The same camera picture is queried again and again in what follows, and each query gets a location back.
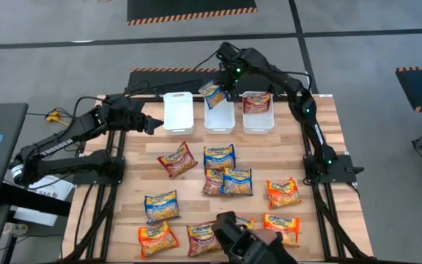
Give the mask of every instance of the robotic arm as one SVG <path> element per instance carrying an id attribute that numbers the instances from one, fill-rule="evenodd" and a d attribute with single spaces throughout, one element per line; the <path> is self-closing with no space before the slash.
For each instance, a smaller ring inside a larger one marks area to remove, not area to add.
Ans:
<path id="1" fill-rule="evenodd" d="M 314 171 L 321 175 L 328 174 L 327 166 L 332 164 L 337 156 L 325 141 L 316 118 L 317 106 L 311 93 L 302 83 L 271 65 L 254 48 L 238 49 L 230 43 L 223 43 L 216 56 L 221 63 L 215 83 L 224 88 L 230 100 L 237 97 L 233 92 L 234 86 L 245 73 L 264 76 L 285 91 L 292 115 L 301 123 L 314 146 Z"/>
<path id="2" fill-rule="evenodd" d="M 29 146 L 16 154 L 10 169 L 14 182 L 28 186 L 49 174 L 64 174 L 80 170 L 94 170 L 99 176 L 109 176 L 121 169 L 120 162 L 106 150 L 94 151 L 89 156 L 65 158 L 55 161 L 43 159 L 65 147 L 105 134 L 107 131 L 146 132 L 163 124 L 141 113 L 144 102 L 127 98 L 123 94 L 107 95 L 101 106 L 95 106 L 80 117 L 73 118 L 67 129 Z"/>

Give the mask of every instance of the wooden table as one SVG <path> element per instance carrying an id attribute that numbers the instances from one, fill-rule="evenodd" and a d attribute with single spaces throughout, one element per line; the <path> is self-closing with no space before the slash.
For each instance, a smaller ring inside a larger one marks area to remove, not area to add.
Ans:
<path id="1" fill-rule="evenodd" d="M 325 134 L 325 138 L 337 153 L 346 151 L 341 126 L 336 113 L 333 97 L 330 95 L 315 95 L 318 108 L 317 119 Z M 162 128 L 155 131 L 154 136 L 145 133 L 129 132 L 125 143 L 127 169 L 123 183 L 118 188 L 114 209 L 114 220 L 107 261 L 227 261 L 223 252 L 203 254 L 190 258 L 188 254 L 188 236 L 185 225 L 198 224 L 215 220 L 216 214 L 233 210 L 244 217 L 255 217 L 256 228 L 263 228 L 263 214 L 274 213 L 285 217 L 300 217 L 300 247 L 287 248 L 296 260 L 324 260 L 322 242 L 315 211 L 312 190 L 304 186 L 304 169 L 302 157 L 304 146 L 299 123 L 292 117 L 287 103 L 275 103 L 276 126 L 265 136 L 253 136 L 243 133 L 242 105 L 235 104 L 236 126 L 229 135 L 209 135 L 204 130 L 203 103 L 193 104 L 195 126 L 189 136 L 165 135 Z M 163 119 L 162 103 L 146 103 L 143 112 L 154 118 Z M 106 136 L 101 136 L 88 142 L 86 154 L 102 149 L 106 145 Z M 180 143 L 186 140 L 190 151 L 199 164 L 192 170 L 170 180 L 167 171 L 159 164 L 157 157 L 177 150 Z M 234 143 L 237 154 L 237 166 L 242 169 L 252 169 L 252 197 L 207 197 L 201 194 L 204 185 L 203 147 L 225 147 Z M 287 180 L 293 177 L 303 202 L 274 210 L 268 209 L 266 180 Z M 351 239 L 366 254 L 372 255 L 371 245 L 364 222 L 363 211 L 358 195 L 346 184 L 333 184 L 333 196 L 338 211 L 341 226 Z M 75 190 L 73 205 L 67 223 L 63 240 L 63 252 L 68 254 L 73 250 L 73 240 L 76 224 L 87 186 Z M 156 195 L 177 190 L 180 218 L 171 219 L 169 224 L 177 235 L 180 246 L 160 252 L 147 259 L 141 259 L 141 247 L 138 242 L 138 227 L 146 226 L 144 213 L 144 195 Z M 95 206 L 97 186 L 87 200 L 84 211 L 79 240 L 90 227 Z M 327 223 L 332 255 L 336 256 L 333 231 Z M 97 234 L 95 256 L 100 254 L 100 243 L 103 227 Z"/>

